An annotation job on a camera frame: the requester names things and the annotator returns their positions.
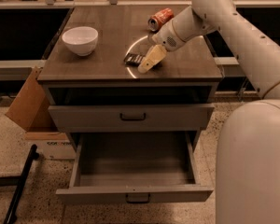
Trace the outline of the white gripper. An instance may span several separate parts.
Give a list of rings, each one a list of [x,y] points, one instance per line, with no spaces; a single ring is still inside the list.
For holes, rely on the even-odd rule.
[[[170,20],[165,23],[152,36],[152,40],[157,45],[148,50],[144,60],[138,66],[138,71],[142,74],[146,73],[166,57],[167,51],[175,51],[183,47],[186,44],[187,31],[188,26],[182,21]]]

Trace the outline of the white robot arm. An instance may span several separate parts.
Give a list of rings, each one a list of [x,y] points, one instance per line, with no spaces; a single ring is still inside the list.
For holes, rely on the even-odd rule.
[[[280,46],[236,10],[232,0],[191,0],[152,37],[138,69],[169,51],[220,33],[257,91],[222,126],[217,143],[216,224],[280,224]]]

